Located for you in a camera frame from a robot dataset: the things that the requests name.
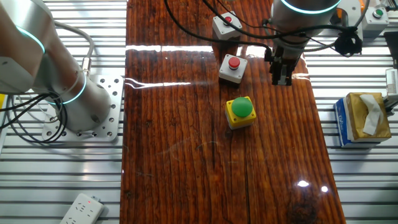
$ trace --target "wood plank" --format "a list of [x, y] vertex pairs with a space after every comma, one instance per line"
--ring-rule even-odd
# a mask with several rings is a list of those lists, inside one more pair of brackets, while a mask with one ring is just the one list
[[[213, 35], [201, 0], [169, 4], [187, 29]], [[257, 25], [271, 1], [229, 6]], [[249, 62], [239, 88], [218, 83], [227, 53]], [[121, 223], [345, 223], [311, 83], [272, 86], [263, 54], [188, 36], [163, 1], [127, 3]], [[257, 120], [231, 131], [224, 107], [239, 96]]]

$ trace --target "white button box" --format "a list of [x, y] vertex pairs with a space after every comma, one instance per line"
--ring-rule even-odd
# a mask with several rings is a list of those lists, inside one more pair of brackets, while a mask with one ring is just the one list
[[[240, 23], [239, 19], [234, 16], [235, 12], [231, 11], [233, 14], [227, 12], [222, 14], [222, 16], [235, 25], [237, 28], [241, 29], [242, 24]], [[241, 35], [240, 32], [236, 31], [231, 26], [225, 24], [218, 16], [213, 18], [213, 30], [217, 35], [217, 38], [220, 40], [228, 40], [233, 37], [239, 37]]]
[[247, 60], [227, 54], [221, 64], [219, 78], [240, 84], [247, 65]]

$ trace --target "mounting plate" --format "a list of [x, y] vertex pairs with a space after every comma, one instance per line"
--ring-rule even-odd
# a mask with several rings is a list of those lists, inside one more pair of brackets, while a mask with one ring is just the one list
[[[91, 81], [104, 87], [111, 97], [111, 110], [108, 117], [97, 128], [90, 131], [82, 131], [80, 133], [65, 129], [65, 132], [57, 140], [57, 142], [112, 142], [118, 136], [119, 117], [121, 109], [121, 101], [123, 95], [123, 78], [117, 75], [90, 75]], [[55, 109], [49, 105], [47, 113], [56, 116]], [[45, 117], [45, 121], [50, 121], [50, 116]], [[59, 122], [45, 123], [43, 127], [42, 137], [47, 139], [49, 135], [57, 131]]]

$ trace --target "power outlet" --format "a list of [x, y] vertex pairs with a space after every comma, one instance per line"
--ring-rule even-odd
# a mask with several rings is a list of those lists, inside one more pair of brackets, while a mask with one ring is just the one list
[[94, 224], [103, 210], [103, 204], [79, 194], [60, 224]]

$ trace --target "emergency stop button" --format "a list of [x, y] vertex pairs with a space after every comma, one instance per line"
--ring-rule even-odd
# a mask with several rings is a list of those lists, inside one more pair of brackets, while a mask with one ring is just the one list
[[228, 61], [229, 68], [232, 70], [236, 70], [239, 68], [241, 61], [237, 57], [231, 57]]
[[232, 17], [231, 16], [227, 16], [224, 18], [226, 21], [228, 21], [229, 23], [232, 23]]

